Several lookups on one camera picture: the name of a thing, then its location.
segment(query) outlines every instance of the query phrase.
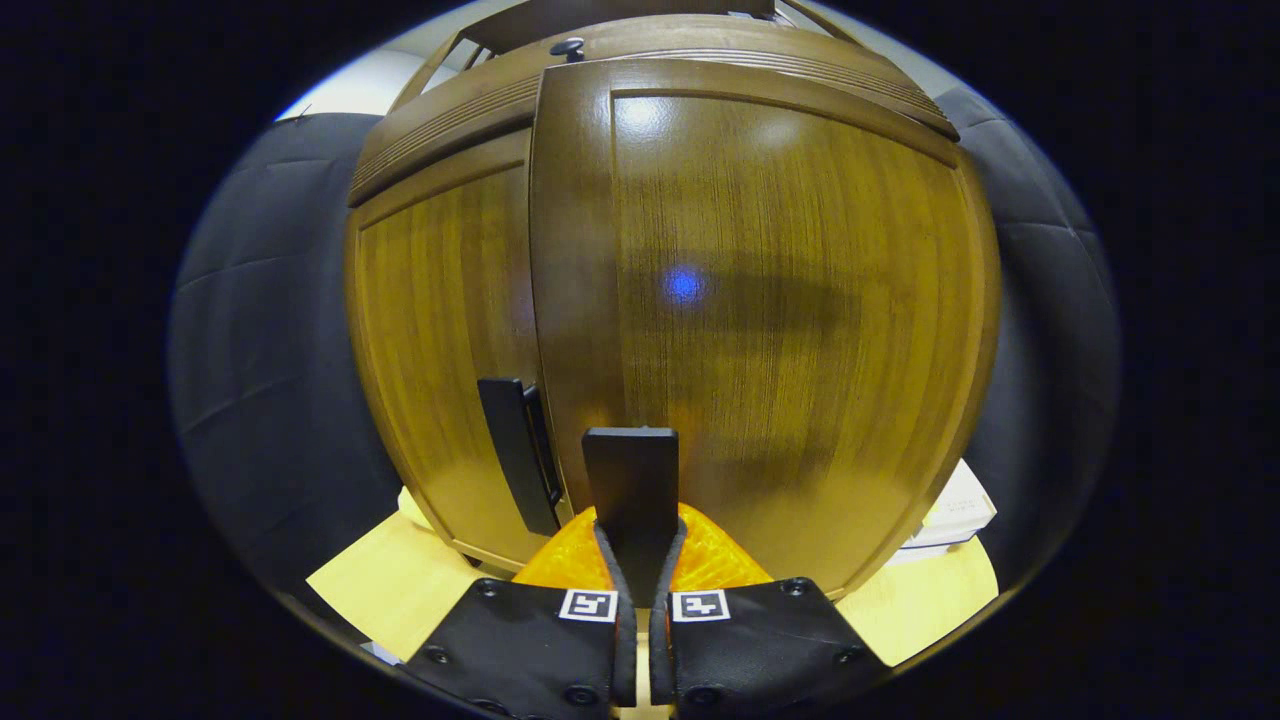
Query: black knob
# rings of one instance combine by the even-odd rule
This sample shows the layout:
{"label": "black knob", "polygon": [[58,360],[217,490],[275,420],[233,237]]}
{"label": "black knob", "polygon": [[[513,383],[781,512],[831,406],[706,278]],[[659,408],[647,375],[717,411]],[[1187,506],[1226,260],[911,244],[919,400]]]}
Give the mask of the black knob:
{"label": "black knob", "polygon": [[861,657],[865,648],[859,646],[850,646],[836,653],[836,665],[851,665],[855,660]]}
{"label": "black knob", "polygon": [[809,578],[791,578],[790,580],[782,582],[782,592],[792,597],[799,597],[809,592]]}
{"label": "black knob", "polygon": [[556,45],[552,45],[552,55],[567,55],[567,58],[564,58],[566,63],[582,60],[582,38],[570,37],[567,40],[561,40]]}
{"label": "black knob", "polygon": [[484,698],[476,698],[476,700],[471,701],[471,705],[477,705],[477,706],[488,710],[489,712],[497,712],[498,715],[506,715],[508,717],[511,716],[511,712],[508,712],[507,708],[503,707],[500,702],[494,702],[492,700],[484,700]]}
{"label": "black knob", "polygon": [[448,665],[449,664],[449,653],[444,652],[443,647],[428,646],[428,648],[426,648],[426,659],[430,660],[431,662],[438,664],[438,665]]}
{"label": "black knob", "polygon": [[600,702],[600,696],[595,694],[595,691],[586,685],[570,685],[564,689],[564,700],[568,701],[570,705],[590,707],[596,702]]}

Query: wood grain surface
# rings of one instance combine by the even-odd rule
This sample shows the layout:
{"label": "wood grain surface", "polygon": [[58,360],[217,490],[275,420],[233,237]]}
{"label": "wood grain surface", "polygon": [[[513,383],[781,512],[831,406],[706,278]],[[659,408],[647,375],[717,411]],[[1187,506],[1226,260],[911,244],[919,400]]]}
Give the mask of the wood grain surface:
{"label": "wood grain surface", "polygon": [[625,18],[733,10],[773,13],[773,0],[529,0],[494,13],[461,35],[497,53],[509,53],[550,35]]}
{"label": "wood grain surface", "polygon": [[818,26],[822,29],[824,29],[832,37],[835,37],[837,40],[844,40],[845,42],[852,42],[854,45],[856,45],[859,47],[865,47],[865,45],[863,45],[861,42],[859,42],[856,37],[854,37],[854,36],[849,35],[847,32],[845,32],[844,29],[841,29],[840,26],[837,26],[836,23],[828,20],[827,15],[823,15],[817,9],[810,8],[808,4],[803,3],[801,0],[780,0],[780,1],[783,5],[795,9],[795,12],[797,12],[801,15],[804,15],[804,17],[809,18],[810,20],[813,20],[813,23],[815,26]]}
{"label": "wood grain surface", "polygon": [[440,69],[440,65],[444,64],[444,59],[448,58],[449,53],[458,46],[458,42],[462,42],[462,38],[458,37],[457,32],[454,32],[448,37],[448,40],[440,44],[440,46],[435,49],[435,53],[431,53],[431,56],[422,63],[411,78],[408,78],[408,82],[406,82],[404,87],[401,88],[399,95],[397,95],[396,100],[392,101],[392,106],[387,110],[387,113],[394,113],[401,105],[421,95],[422,88],[431,81],[431,76],[435,74],[435,70]]}
{"label": "wood grain surface", "polygon": [[383,442],[435,530],[518,570],[525,529],[476,379],[538,382],[522,131],[436,163],[367,202],[348,233],[348,313]]}
{"label": "wood grain surface", "polygon": [[833,597],[919,525],[991,370],[998,260],[963,151],[782,74],[687,60],[550,68],[531,164],[557,455],[675,428],[681,500],[773,577]]}
{"label": "wood grain surface", "polygon": [[987,551],[973,538],[938,557],[881,568],[836,610],[892,667],[947,637],[998,592]]}
{"label": "wood grain surface", "polygon": [[435,533],[392,512],[312,573],[307,584],[357,630],[407,662],[484,577]]}
{"label": "wood grain surface", "polygon": [[[370,131],[348,204],[358,206],[424,165],[485,140],[495,127],[506,132],[531,123],[543,70],[563,63],[549,50],[571,35],[585,40],[588,60],[681,58],[765,68],[826,83],[911,118],[942,137],[959,138],[942,110],[901,69],[851,42],[745,18],[634,18],[525,45],[421,95],[429,76],[416,74],[392,111]],[[417,90],[410,91],[411,86]]]}

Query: cabinet top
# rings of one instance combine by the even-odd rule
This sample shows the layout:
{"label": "cabinet top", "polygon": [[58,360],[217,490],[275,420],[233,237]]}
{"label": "cabinet top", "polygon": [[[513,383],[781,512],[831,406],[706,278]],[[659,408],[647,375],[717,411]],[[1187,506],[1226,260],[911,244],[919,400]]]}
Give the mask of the cabinet top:
{"label": "cabinet top", "polygon": [[955,141],[942,110],[888,59],[835,37],[728,15],[650,15],[563,32],[493,58],[412,99],[383,118],[365,141],[348,205],[356,208],[494,128],[532,124],[544,69],[563,58],[550,49],[584,40],[586,61],[687,59],[769,69],[869,100]]}
{"label": "cabinet top", "polygon": [[611,20],[731,12],[773,15],[773,0],[527,0],[462,28],[458,37],[502,55],[553,35]]}

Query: black chair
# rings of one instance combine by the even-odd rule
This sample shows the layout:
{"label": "black chair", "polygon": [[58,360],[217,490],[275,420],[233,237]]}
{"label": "black chair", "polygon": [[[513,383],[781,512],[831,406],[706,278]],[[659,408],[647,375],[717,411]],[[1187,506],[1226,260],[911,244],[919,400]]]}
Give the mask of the black chair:
{"label": "black chair", "polygon": [[306,583],[396,510],[401,482],[356,374],[347,191],[378,115],[273,124],[196,225],[169,319],[174,423],[214,523],[274,592],[355,642]]}
{"label": "black chair", "polygon": [[1004,297],[991,387],[964,457],[996,503],[982,532],[1001,591],[1079,520],[1120,400],[1120,319],[1097,231],[1036,143],[973,88],[934,101],[987,191]]}

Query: wooden cabinet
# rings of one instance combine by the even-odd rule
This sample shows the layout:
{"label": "wooden cabinet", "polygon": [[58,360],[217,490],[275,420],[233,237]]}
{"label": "wooden cabinet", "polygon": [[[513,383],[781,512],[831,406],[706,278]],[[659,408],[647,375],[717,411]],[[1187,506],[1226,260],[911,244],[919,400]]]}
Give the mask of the wooden cabinet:
{"label": "wooden cabinet", "polygon": [[[762,46],[751,33],[801,31],[753,22],[699,17],[667,38],[680,59],[536,60],[534,82],[513,50],[371,135],[352,337],[397,468],[460,551],[517,569],[545,542],[511,498],[481,377],[540,388],[562,519],[591,503],[586,428],[671,427],[681,498],[771,574],[832,596],[888,559],[954,469],[998,318],[969,160],[896,91],[791,72],[817,73],[799,50],[762,61],[806,45]],[[598,49],[634,50],[605,29]]]}
{"label": "wooden cabinet", "polygon": [[681,500],[765,570],[869,577],[955,468],[991,363],[997,263],[960,151],[828,87],[681,60],[548,69],[534,147],[575,506],[588,428],[672,427]]}
{"label": "wooden cabinet", "polygon": [[538,382],[529,277],[530,131],[436,163],[352,214],[347,306],[379,432],[457,550],[518,570],[525,529],[476,380]]}

